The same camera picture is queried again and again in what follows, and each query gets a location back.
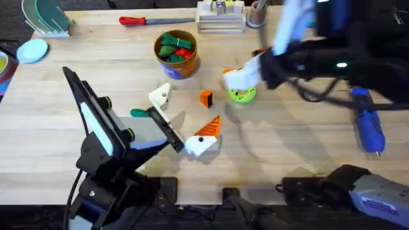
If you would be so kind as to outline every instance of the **light blue dish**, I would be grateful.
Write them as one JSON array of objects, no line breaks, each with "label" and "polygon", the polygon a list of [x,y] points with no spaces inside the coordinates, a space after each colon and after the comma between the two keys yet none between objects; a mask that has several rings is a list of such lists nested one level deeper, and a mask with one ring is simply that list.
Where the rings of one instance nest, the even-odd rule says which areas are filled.
[{"label": "light blue dish", "polygon": [[49,45],[42,39],[30,40],[17,49],[17,59],[21,63],[34,63],[47,53]]}]

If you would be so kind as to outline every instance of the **red screwdriver handle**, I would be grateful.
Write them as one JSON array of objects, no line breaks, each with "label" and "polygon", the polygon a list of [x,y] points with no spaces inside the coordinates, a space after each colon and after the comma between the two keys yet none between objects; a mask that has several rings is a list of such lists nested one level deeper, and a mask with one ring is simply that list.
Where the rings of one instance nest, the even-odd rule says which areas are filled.
[{"label": "red screwdriver handle", "polygon": [[120,24],[124,26],[146,26],[146,18],[120,17]]}]

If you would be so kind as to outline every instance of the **wooden blocks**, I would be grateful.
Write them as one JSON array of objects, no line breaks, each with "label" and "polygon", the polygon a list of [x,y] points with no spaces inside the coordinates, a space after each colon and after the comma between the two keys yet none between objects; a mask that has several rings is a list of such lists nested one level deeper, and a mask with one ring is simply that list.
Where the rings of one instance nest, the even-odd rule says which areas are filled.
[{"label": "wooden blocks", "polygon": [[226,13],[234,13],[235,11],[235,2],[234,1],[225,1]]},{"label": "wooden blocks", "polygon": [[213,9],[213,0],[203,0],[203,10],[211,12]]},{"label": "wooden blocks", "polygon": [[[203,5],[204,1],[197,2],[197,15],[196,15],[196,24],[198,33],[223,33],[223,34],[232,34],[232,33],[244,33],[246,18],[243,11],[240,13],[231,13],[231,8],[233,11],[235,9],[236,1],[224,1],[224,2],[213,2],[213,7],[211,11],[205,10]],[[220,3],[224,5],[224,11],[219,10],[217,12],[216,4]]]},{"label": "wooden blocks", "polygon": [[244,1],[237,0],[235,1],[234,13],[242,13],[244,7]]},{"label": "wooden blocks", "polygon": [[224,4],[224,1],[217,1],[214,2],[215,8],[216,8],[216,14],[217,15],[223,15],[226,12],[226,5]]},{"label": "wooden blocks", "polygon": [[203,91],[199,96],[199,100],[206,108],[210,108],[213,105],[213,92],[210,90]]}]

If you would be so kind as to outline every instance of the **small orange cube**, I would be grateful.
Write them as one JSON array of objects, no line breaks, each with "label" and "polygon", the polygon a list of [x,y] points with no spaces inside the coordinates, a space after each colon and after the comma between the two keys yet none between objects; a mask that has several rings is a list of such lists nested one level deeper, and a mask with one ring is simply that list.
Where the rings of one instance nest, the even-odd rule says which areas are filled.
[{"label": "small orange cube", "polygon": [[210,90],[203,91],[200,94],[199,100],[206,108],[210,108],[213,105],[213,92]]}]

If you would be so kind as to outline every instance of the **plate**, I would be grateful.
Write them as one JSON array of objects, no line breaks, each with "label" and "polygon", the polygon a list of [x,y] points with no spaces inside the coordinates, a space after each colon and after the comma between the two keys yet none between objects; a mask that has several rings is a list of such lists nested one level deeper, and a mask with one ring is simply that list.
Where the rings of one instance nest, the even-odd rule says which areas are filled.
[{"label": "plate", "polygon": [[34,0],[36,11],[42,22],[58,32],[67,31],[70,23],[54,0]]},{"label": "plate", "polygon": [[23,11],[24,16],[26,16],[27,21],[39,29],[40,32],[51,32],[51,28],[46,27],[40,22],[34,0],[23,0],[21,2],[21,10]]},{"label": "plate", "polygon": [[30,40],[17,49],[17,59],[21,63],[34,63],[44,57],[48,47],[42,39]]}]

